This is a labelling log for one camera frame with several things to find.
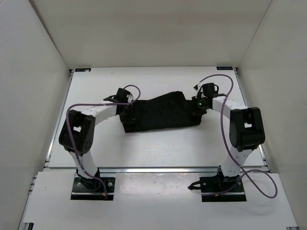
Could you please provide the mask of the black skirt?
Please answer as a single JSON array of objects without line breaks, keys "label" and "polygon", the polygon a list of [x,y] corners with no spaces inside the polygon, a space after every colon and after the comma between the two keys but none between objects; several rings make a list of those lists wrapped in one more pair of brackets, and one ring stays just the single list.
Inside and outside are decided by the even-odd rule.
[{"label": "black skirt", "polygon": [[202,115],[195,112],[194,100],[181,91],[150,100],[137,100],[119,116],[126,133],[197,126]]}]

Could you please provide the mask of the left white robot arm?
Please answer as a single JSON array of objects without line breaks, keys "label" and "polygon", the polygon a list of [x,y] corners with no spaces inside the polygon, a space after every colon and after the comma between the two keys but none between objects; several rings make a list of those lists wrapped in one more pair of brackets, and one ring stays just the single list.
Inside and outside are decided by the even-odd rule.
[{"label": "left white robot arm", "polygon": [[105,98],[101,103],[76,103],[67,109],[59,143],[74,159],[77,174],[90,191],[100,186],[100,173],[90,152],[95,127],[108,118],[122,114],[126,107],[139,99],[133,98],[128,87],[119,88],[115,95]]}]

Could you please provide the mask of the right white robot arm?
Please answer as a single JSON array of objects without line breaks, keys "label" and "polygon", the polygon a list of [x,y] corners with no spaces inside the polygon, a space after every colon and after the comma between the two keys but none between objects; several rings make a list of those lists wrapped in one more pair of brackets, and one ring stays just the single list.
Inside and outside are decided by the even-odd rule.
[{"label": "right white robot arm", "polygon": [[240,167],[247,157],[265,141],[265,132],[261,111],[257,107],[247,107],[229,100],[220,94],[219,87],[214,83],[194,86],[196,90],[196,107],[205,112],[212,109],[229,119],[229,153],[220,166],[222,175],[215,179],[215,187],[226,192],[232,187],[231,178],[238,177]]}]

